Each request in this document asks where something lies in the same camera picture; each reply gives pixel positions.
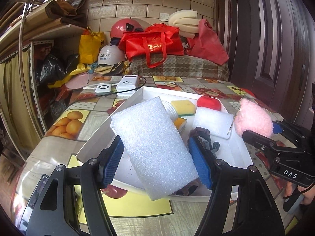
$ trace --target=plaid blanket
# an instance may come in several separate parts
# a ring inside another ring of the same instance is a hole
[[[152,64],[163,59],[162,54],[150,55]],[[155,68],[147,67],[145,55],[137,56],[132,59],[130,71],[134,75],[200,77],[223,81],[228,81],[230,74],[227,63],[220,66],[206,59],[186,55],[167,55],[164,63]]]

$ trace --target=bag handle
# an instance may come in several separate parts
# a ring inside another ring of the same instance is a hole
[[[145,57],[146,57],[146,64],[148,68],[154,68],[158,65],[162,64],[166,59],[166,41],[165,41],[165,33],[161,32],[161,41],[162,41],[162,53],[163,53],[163,60],[158,61],[154,64],[151,64],[151,58],[150,58],[150,50],[148,46],[148,42],[146,40],[146,37],[142,37],[143,44],[144,44],[144,51],[145,51]]]

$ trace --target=white power bank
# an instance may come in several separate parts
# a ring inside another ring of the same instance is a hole
[[[126,91],[123,93],[117,93],[118,96],[131,96],[136,92],[136,90],[133,90],[137,88],[139,85],[139,76],[138,75],[125,75],[117,84],[116,86],[116,92],[125,91],[125,90],[131,90]]]

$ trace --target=white foam block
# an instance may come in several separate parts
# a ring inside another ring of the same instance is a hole
[[[208,129],[211,135],[219,136],[224,139],[230,137],[229,129],[233,121],[230,113],[216,111],[206,107],[197,107],[193,129],[202,127]]]
[[[159,97],[111,116],[131,164],[151,200],[198,178],[193,159]]]

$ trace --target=pink fluffy pom-pom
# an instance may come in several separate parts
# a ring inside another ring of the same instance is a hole
[[[251,130],[270,138],[273,124],[266,111],[246,98],[241,99],[240,104],[241,108],[234,120],[236,133],[242,137],[244,131]]]

